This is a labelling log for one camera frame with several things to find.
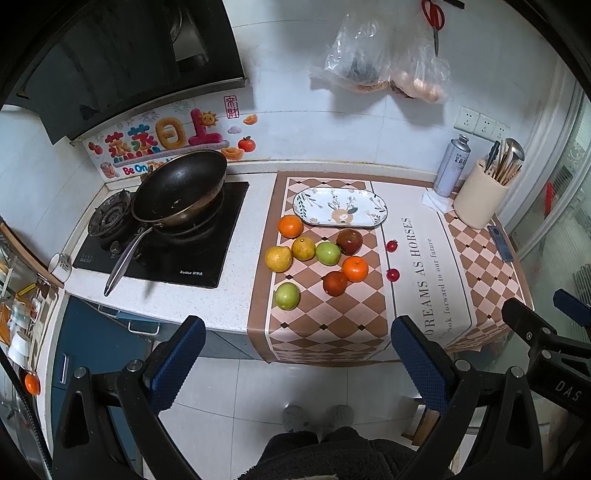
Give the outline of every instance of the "frying pan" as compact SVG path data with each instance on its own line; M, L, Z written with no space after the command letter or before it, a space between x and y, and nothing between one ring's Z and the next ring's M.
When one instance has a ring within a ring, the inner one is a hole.
M105 285L109 295L125 274L131 258L153 229L191 226L217 196L226 179L226 157L216 150L200 150L175 158L154 170L139 186L131 214L149 225L137 235L117 260Z

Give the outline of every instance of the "cabinet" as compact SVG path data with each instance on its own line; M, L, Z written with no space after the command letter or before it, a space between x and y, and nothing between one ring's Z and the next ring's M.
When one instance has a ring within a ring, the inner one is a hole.
M56 425L65 390L78 367L92 373L121 370L135 358L145 359L152 350L149 339L129 333L86 303L70 297L56 347L51 389L51 429ZM130 460L136 459L133 436L120 408L111 409L115 428Z

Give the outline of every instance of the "gas stove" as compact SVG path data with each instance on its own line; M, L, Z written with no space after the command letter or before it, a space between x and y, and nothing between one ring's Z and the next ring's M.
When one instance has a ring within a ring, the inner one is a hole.
M206 221L182 230L169 229L166 235L150 232L139 243L125 276L216 288L247 189L246 181L226 182L212 201ZM74 268L111 273L125 247L147 228L131 215L133 195L122 190L96 209Z

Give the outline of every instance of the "phone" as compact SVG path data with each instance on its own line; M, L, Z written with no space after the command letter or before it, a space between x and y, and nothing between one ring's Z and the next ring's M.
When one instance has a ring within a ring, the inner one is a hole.
M501 256L501 260L505 263L513 262L513 254L511 253L511 249L507 242L505 242L505 237L501 233L498 227L495 225L489 225L488 231L491 233L492 241L496 245L496 249L499 251L499 255Z

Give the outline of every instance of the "hanging plastic bag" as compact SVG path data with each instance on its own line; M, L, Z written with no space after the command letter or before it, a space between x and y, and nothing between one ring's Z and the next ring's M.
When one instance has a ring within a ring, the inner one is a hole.
M433 29L423 13L401 27L392 57L390 84L411 98L428 103L452 99L451 74L447 60L435 55Z
M310 76L354 92L388 87L391 24L378 0L350 7L324 65Z

